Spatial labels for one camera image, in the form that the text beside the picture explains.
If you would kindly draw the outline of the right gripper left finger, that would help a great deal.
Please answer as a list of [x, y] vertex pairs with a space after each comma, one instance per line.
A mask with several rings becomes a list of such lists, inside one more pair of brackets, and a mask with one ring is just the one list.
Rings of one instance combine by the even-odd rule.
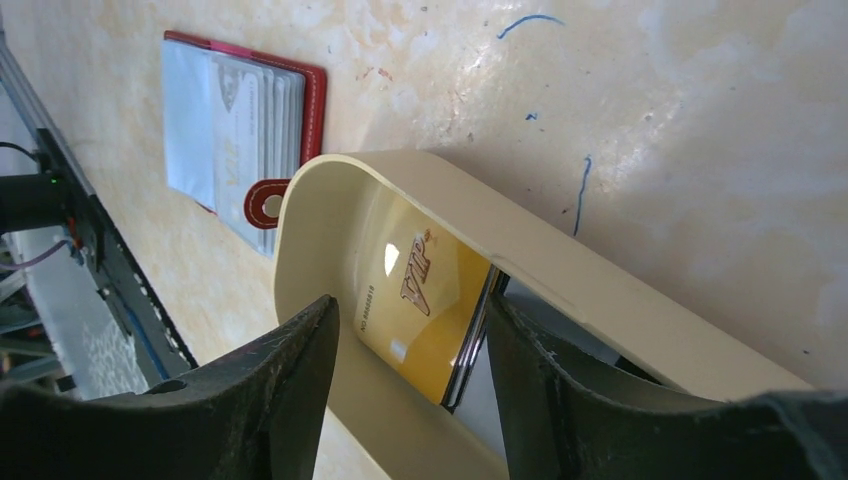
[[328, 295], [202, 367], [90, 401], [1, 385], [5, 479], [309, 479], [339, 339]]

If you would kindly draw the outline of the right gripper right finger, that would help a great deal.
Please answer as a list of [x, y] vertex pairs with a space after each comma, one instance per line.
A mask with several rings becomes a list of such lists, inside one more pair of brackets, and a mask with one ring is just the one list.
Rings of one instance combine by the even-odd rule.
[[847, 396], [769, 392], [720, 402], [604, 363], [487, 306], [487, 339], [513, 479], [843, 479]]

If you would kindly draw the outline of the black striped card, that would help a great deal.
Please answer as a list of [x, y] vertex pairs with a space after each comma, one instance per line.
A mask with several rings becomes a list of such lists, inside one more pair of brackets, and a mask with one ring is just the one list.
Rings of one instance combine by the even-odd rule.
[[495, 428], [508, 458], [521, 441], [542, 438], [554, 449], [571, 442], [630, 441], [664, 430], [663, 412], [675, 393], [669, 384], [598, 337], [589, 346], [549, 331], [499, 288], [505, 274], [491, 267], [472, 318], [484, 328]]

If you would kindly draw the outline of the gold VIP card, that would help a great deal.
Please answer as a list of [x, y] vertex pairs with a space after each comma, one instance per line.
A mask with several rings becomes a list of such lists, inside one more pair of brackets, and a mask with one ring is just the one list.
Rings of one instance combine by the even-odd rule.
[[435, 404], [443, 401], [490, 263], [385, 188], [355, 249], [359, 340]]

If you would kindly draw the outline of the red leather card holder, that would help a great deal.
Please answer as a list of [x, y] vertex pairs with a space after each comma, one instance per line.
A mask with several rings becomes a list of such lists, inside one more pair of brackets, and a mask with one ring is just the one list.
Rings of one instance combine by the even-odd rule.
[[166, 183], [270, 256], [297, 170], [322, 150], [326, 71], [167, 30], [161, 42]]

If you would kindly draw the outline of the silver VIP card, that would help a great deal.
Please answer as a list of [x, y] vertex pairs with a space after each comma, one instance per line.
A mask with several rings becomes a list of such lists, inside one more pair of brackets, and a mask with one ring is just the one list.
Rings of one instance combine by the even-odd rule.
[[216, 162], [216, 208], [230, 228], [254, 241], [245, 219], [244, 200], [258, 173], [262, 78], [257, 69], [223, 55], [210, 70]]

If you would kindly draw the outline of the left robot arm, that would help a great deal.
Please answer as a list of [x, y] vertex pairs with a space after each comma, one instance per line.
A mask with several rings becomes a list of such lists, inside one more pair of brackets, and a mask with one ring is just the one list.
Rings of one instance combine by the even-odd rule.
[[72, 195], [62, 176], [39, 173], [1, 177], [1, 232], [66, 224]]

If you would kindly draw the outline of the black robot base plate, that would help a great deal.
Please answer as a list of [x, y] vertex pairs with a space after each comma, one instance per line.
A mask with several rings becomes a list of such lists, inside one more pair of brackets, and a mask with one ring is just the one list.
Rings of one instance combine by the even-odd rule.
[[59, 218], [96, 295], [119, 330], [132, 341], [141, 372], [155, 385], [198, 367], [186, 342], [155, 293], [111, 217], [84, 177], [71, 169], [69, 158], [45, 127], [36, 130], [36, 155], [58, 191]]

